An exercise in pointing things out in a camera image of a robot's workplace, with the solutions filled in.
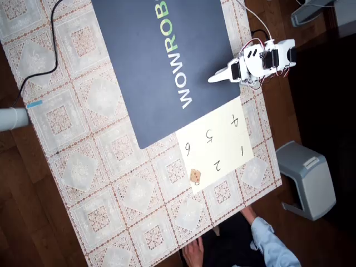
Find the person's right hand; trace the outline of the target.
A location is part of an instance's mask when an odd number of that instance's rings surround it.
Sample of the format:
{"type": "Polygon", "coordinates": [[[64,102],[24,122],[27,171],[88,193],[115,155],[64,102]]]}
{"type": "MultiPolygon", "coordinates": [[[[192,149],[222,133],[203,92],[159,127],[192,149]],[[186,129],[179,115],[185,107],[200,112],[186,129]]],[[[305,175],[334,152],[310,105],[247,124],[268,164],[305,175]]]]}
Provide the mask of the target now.
{"type": "Polygon", "coordinates": [[[246,206],[240,212],[250,225],[252,225],[254,220],[257,218],[257,215],[251,205],[246,206]]]}

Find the person's left hand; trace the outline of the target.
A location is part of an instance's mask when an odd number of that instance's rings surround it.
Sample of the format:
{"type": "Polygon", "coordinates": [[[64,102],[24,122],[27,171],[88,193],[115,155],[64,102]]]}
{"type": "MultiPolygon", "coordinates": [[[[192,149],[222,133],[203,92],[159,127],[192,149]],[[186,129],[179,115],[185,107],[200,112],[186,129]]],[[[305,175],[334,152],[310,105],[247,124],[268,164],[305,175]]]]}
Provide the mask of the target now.
{"type": "Polygon", "coordinates": [[[189,267],[202,267],[204,259],[204,246],[202,237],[188,243],[182,249],[182,255],[189,267]]]}

